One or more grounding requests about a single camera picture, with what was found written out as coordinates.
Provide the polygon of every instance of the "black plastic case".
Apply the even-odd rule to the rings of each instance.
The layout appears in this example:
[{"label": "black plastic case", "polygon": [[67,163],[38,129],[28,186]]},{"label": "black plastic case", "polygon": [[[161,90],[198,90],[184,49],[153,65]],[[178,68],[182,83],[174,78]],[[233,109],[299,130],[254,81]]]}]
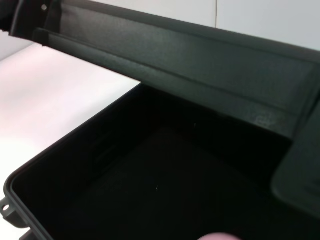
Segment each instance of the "black plastic case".
[{"label": "black plastic case", "polygon": [[8,178],[0,212],[22,240],[319,239],[319,52],[41,4],[19,1],[12,36],[142,84]]}]

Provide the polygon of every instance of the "metal screw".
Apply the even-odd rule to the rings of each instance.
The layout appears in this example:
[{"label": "metal screw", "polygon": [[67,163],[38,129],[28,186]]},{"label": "metal screw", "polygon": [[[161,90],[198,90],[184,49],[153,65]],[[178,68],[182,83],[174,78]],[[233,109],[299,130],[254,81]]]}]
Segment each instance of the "metal screw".
[{"label": "metal screw", "polygon": [[47,11],[48,7],[47,7],[47,5],[43,4],[43,5],[41,6],[41,9],[42,9],[42,11]]}]

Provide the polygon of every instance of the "fingertip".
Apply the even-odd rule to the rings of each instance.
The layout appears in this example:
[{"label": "fingertip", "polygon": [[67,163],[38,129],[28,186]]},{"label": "fingertip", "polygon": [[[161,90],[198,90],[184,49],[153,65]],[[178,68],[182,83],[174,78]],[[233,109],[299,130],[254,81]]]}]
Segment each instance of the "fingertip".
[{"label": "fingertip", "polygon": [[201,237],[199,240],[240,240],[239,238],[226,233],[212,233]]}]

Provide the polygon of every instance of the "open case lid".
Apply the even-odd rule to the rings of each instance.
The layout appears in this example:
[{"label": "open case lid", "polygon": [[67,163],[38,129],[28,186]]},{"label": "open case lid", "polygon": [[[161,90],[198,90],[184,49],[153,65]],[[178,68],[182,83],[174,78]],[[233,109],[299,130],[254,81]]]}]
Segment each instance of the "open case lid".
[{"label": "open case lid", "polygon": [[272,188],[320,218],[319,52],[87,0],[20,0],[10,34],[294,140]]}]

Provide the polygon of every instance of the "black storage compartment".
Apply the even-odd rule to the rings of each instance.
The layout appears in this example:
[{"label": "black storage compartment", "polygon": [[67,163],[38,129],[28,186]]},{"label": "black storage compartment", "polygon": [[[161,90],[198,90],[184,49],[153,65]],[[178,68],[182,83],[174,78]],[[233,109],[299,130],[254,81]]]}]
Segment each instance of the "black storage compartment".
[{"label": "black storage compartment", "polygon": [[269,190],[290,146],[141,84],[9,184],[54,240],[318,240],[320,221]]}]

